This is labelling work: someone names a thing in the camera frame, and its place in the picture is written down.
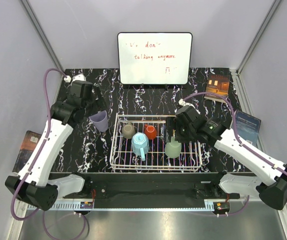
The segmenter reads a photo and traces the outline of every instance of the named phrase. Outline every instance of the dish rack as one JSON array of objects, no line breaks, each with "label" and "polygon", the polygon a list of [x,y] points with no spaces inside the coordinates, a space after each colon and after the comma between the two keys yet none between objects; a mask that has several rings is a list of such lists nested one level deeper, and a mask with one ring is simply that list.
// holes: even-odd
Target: dish rack
[{"label": "dish rack", "polygon": [[[202,166],[202,152],[200,142],[182,143],[181,154],[177,158],[169,158],[165,154],[166,117],[173,115],[120,115],[116,114],[112,148],[110,152],[110,165],[116,170],[130,171],[176,171],[196,172]],[[146,161],[132,152],[132,140],[123,137],[122,128],[131,122],[136,133],[144,132],[144,125],[153,125],[157,137],[149,140],[149,151]]]}]

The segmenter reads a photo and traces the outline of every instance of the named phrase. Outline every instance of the black marble tabletop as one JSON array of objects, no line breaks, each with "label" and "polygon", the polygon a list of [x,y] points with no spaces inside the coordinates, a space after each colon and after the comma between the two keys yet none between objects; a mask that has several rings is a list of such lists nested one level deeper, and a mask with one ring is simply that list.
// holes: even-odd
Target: black marble tabletop
[{"label": "black marble tabletop", "polygon": [[[151,85],[124,87],[120,82],[118,69],[67,69],[72,76],[83,73],[86,80],[97,83],[108,105],[109,129],[99,132],[89,118],[80,123],[66,140],[53,165],[52,172],[111,172],[110,152],[116,113],[125,115],[174,115],[178,101],[196,92],[204,92],[207,77],[211,74],[230,75],[228,68],[190,68],[188,83],[168,89]],[[68,83],[61,83],[57,99],[63,100]],[[230,77],[228,97],[234,109],[240,109],[233,79]],[[190,100],[200,114],[216,116],[225,122],[231,121],[230,111],[225,103],[204,100],[198,96]],[[235,159],[215,148],[203,144],[202,167],[199,172],[249,172]]]}]

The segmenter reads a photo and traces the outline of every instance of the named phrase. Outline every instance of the purple cup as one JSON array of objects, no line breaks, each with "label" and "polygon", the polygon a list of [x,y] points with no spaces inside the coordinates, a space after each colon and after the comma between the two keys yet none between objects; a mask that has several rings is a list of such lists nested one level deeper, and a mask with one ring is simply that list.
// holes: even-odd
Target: purple cup
[{"label": "purple cup", "polygon": [[90,121],[99,132],[103,133],[108,130],[108,116],[106,110],[90,116]]}]

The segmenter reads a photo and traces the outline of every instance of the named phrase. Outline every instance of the mug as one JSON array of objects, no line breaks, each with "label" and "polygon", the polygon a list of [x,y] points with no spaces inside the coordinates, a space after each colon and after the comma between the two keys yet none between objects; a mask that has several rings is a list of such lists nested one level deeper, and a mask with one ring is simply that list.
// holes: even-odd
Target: mug
[{"label": "mug", "polygon": [[132,139],[133,136],[136,134],[135,127],[131,124],[130,121],[123,126],[121,132],[125,139]]},{"label": "mug", "polygon": [[90,116],[90,121],[92,121],[93,125],[99,130],[99,132],[103,133],[108,130],[108,116],[106,110]]},{"label": "mug", "polygon": [[175,137],[171,137],[171,142],[167,142],[164,148],[164,153],[168,158],[175,159],[180,156],[182,151],[182,144],[175,140]]},{"label": "mug", "polygon": [[157,137],[157,131],[155,127],[148,124],[144,125],[144,134],[146,134],[149,140],[153,140]]},{"label": "mug", "polygon": [[134,154],[137,156],[141,156],[142,161],[146,161],[145,155],[148,153],[149,150],[149,141],[148,137],[141,133],[137,132],[131,140],[131,147]]}]

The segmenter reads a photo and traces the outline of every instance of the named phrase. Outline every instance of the book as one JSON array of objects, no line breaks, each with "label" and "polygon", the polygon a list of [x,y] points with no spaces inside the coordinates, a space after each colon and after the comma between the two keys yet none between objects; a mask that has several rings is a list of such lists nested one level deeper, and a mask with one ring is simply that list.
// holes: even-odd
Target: book
[{"label": "book", "polygon": [[235,119],[238,135],[251,145],[257,147],[259,129],[262,121],[240,110],[235,112]]},{"label": "book", "polygon": [[22,141],[17,160],[15,161],[13,172],[19,173],[19,171],[25,166],[29,158],[33,154],[37,143],[41,138],[41,134],[35,133],[33,131],[27,131],[25,133],[24,139]]},{"label": "book", "polygon": [[[229,89],[229,79],[230,79],[229,75],[210,74],[207,80],[208,82],[205,91],[207,93],[219,94],[227,98]],[[225,101],[222,100],[221,98],[209,94],[205,94],[204,98],[225,103]]]}]

